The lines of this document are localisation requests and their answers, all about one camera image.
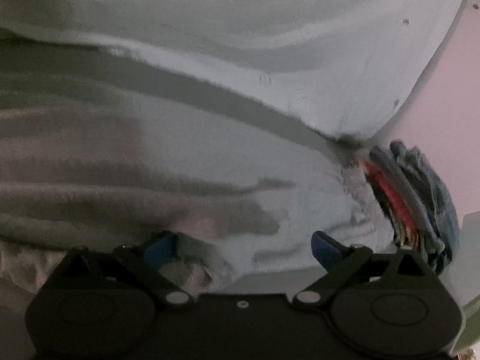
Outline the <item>stack of folded clothes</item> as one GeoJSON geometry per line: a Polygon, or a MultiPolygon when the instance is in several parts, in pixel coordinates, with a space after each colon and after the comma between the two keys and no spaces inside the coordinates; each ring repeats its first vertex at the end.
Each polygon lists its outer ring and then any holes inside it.
{"type": "Polygon", "coordinates": [[[435,234],[425,207],[394,158],[375,146],[359,154],[357,161],[373,186],[385,216],[391,221],[394,243],[426,256],[441,252],[444,244],[435,234]]]}

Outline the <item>blue denim garment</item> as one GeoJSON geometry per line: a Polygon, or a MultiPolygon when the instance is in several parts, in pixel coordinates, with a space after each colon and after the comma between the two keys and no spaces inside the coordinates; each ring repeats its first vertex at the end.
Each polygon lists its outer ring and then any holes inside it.
{"type": "Polygon", "coordinates": [[[440,275],[453,262],[459,250],[460,226],[451,194],[416,146],[408,148],[402,141],[396,140],[391,141],[390,151],[425,207],[435,234],[444,244],[443,251],[432,262],[440,275]]]}

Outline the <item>white carrot print storage bag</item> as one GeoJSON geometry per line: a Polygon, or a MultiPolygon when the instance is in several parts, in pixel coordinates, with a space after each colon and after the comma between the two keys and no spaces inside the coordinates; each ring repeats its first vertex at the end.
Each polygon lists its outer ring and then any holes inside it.
{"type": "Polygon", "coordinates": [[[1,0],[1,27],[118,50],[366,139],[408,99],[462,2],[1,0]]]}

